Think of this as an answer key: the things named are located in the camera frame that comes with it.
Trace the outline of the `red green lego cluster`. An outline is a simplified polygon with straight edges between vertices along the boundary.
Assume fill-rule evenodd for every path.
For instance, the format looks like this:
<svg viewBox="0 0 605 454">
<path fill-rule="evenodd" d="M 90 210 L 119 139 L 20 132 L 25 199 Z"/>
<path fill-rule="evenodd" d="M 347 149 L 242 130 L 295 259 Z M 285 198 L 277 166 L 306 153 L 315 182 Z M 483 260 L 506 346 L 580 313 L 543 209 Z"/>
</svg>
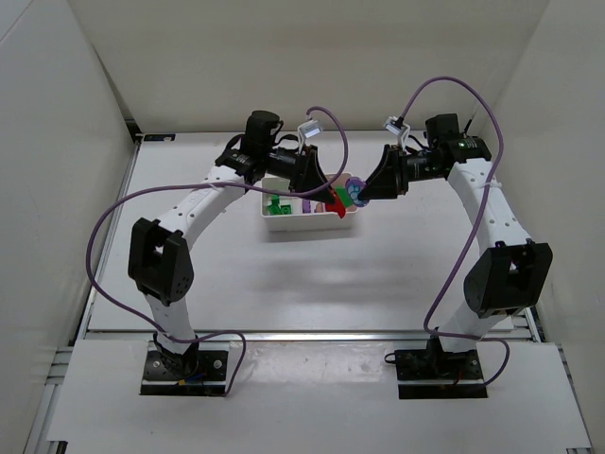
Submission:
<svg viewBox="0 0 605 454">
<path fill-rule="evenodd" d="M 337 186 L 334 189 L 337 191 L 339 197 L 341 198 L 343 204 L 346 207 L 346 214 L 355 211 L 356 206 L 353 205 L 351 199 L 349 198 L 346 188 L 344 186 Z"/>
</svg>

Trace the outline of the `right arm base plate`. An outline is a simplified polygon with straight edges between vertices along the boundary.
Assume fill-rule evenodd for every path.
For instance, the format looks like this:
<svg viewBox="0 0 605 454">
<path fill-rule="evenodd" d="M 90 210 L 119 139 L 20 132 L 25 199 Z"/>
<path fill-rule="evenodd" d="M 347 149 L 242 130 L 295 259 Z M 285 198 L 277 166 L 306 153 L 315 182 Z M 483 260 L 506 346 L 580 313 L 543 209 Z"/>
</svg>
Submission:
<svg viewBox="0 0 605 454">
<path fill-rule="evenodd" d="M 430 354 L 427 349 L 395 350 L 384 360 L 396 370 L 400 400 L 485 399 L 488 397 L 476 350 Z"/>
</svg>

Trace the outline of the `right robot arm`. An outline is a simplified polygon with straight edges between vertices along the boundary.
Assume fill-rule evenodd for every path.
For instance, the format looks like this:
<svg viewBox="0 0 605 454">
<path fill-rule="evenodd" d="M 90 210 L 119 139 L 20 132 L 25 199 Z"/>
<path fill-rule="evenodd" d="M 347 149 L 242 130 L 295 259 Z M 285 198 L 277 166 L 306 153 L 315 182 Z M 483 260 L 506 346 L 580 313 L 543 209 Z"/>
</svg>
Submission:
<svg viewBox="0 0 605 454">
<path fill-rule="evenodd" d="M 479 258 L 464 278 L 463 303 L 433 335 L 443 352 L 461 354 L 475 349 L 496 324 L 537 303 L 553 253 L 513 214 L 493 176 L 494 160 L 484 140 L 460 131 L 454 113 L 436 115 L 425 125 L 427 147 L 408 153 L 409 125 L 398 117 L 387 119 L 385 128 L 398 142 L 385 146 L 357 197 L 396 199 L 411 183 L 434 179 L 445 179 L 458 195 L 473 223 Z"/>
</svg>

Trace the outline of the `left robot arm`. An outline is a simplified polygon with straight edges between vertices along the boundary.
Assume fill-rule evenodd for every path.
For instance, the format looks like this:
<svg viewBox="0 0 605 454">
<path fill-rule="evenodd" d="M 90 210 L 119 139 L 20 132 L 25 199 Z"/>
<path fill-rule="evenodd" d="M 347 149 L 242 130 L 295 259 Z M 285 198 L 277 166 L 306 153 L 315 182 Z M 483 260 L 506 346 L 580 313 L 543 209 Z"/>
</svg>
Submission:
<svg viewBox="0 0 605 454">
<path fill-rule="evenodd" d="M 141 218 L 131 231 L 128 275 L 145 295 L 158 325 L 155 341 L 170 355 L 184 355 L 195 333 L 185 295 L 194 278 L 190 252 L 202 232 L 233 202 L 256 187 L 266 175 L 287 182 L 287 194 L 334 204 L 335 189 L 320 168 L 318 150 L 308 139 L 321 131 L 308 118 L 283 148 L 277 137 L 283 120 L 257 110 L 243 133 L 233 137 L 216 158 L 200 189 L 154 220 Z"/>
</svg>

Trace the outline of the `purple paw lego piece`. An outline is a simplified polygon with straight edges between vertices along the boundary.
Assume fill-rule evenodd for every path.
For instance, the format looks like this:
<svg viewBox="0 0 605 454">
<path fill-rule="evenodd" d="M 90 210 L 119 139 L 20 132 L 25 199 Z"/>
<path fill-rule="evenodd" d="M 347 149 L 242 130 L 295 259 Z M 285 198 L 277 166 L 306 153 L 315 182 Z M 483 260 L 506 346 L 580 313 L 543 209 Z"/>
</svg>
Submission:
<svg viewBox="0 0 605 454">
<path fill-rule="evenodd" d="M 345 188 L 354 206 L 363 208 L 369 204 L 359 198 L 359 194 L 366 187 L 366 183 L 358 177 L 351 177 L 346 181 Z"/>
</svg>

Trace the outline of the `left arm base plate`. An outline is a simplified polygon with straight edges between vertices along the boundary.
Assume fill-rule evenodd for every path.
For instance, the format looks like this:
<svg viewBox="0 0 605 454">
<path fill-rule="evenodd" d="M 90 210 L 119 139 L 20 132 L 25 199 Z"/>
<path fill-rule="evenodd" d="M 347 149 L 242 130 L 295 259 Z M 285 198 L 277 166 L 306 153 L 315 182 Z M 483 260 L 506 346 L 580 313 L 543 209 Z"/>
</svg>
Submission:
<svg viewBox="0 0 605 454">
<path fill-rule="evenodd" d="M 229 348 L 192 345 L 185 361 L 173 361 L 155 345 L 147 349 L 140 382 L 143 396 L 220 397 L 227 388 Z"/>
</svg>

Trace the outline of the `green L-shaped lego plate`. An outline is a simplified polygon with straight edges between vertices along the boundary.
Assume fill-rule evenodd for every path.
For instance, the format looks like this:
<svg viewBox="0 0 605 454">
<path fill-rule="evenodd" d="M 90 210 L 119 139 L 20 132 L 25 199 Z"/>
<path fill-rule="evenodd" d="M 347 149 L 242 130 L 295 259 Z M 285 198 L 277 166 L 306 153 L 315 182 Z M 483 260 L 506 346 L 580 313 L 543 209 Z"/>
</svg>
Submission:
<svg viewBox="0 0 605 454">
<path fill-rule="evenodd" d="M 289 199 L 281 199 L 277 195 L 271 195 L 266 204 L 269 216 L 287 216 L 292 214 L 292 204 Z"/>
</svg>

